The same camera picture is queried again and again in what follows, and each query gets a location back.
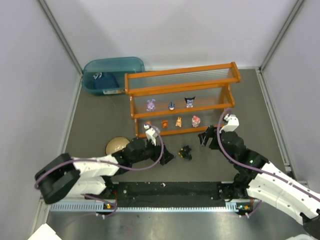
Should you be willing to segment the black purple small toy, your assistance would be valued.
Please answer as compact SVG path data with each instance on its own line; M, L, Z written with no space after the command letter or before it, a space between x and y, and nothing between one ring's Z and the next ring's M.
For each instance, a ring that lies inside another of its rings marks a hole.
M186 108L193 108L194 107L194 101L195 101L195 96L194 97L185 97L185 104Z

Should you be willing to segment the pink rabbit toy figure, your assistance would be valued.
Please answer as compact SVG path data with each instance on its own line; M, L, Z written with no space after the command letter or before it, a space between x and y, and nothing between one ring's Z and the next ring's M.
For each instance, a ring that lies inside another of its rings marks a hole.
M191 119L191 123L194 128L197 128L201 123L201 119L194 115Z

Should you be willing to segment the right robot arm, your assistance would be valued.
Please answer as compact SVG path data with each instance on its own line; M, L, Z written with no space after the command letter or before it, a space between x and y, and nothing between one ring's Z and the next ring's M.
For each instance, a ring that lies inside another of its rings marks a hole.
M234 131L209 126L198 134L200 144L219 150L238 171L233 189L239 198L254 198L296 220L315 239L320 238L320 195L279 170L260 153L246 147Z

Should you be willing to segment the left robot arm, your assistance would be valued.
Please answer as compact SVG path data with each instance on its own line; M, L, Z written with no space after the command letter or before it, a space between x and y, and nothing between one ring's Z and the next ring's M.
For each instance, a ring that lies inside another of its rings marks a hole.
M123 149L102 157L76 158L62 153L35 174L34 187L48 205L65 197L108 196L114 188L113 176L133 172L133 165L145 160L153 163L141 171L165 165L174 158L163 142L133 138Z

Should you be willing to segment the blue small toy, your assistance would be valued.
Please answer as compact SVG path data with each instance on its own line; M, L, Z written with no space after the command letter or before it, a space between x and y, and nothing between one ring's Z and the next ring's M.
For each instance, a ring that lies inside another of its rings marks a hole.
M172 101L168 104L168 109L170 111L173 111L175 109L175 104Z

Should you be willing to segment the black spiky toy figure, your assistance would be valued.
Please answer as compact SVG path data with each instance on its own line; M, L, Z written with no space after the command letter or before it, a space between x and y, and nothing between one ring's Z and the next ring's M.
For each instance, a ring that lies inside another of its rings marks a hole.
M178 152L179 156L187 161L192 160L191 148L188 145L183 146Z

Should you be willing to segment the purple rabbit toy figure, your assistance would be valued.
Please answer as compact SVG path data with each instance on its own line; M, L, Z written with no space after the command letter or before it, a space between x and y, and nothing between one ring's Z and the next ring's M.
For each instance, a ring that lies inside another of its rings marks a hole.
M147 105L146 105L147 112L154 112L156 110L155 102L156 102L155 99L148 99L147 100Z

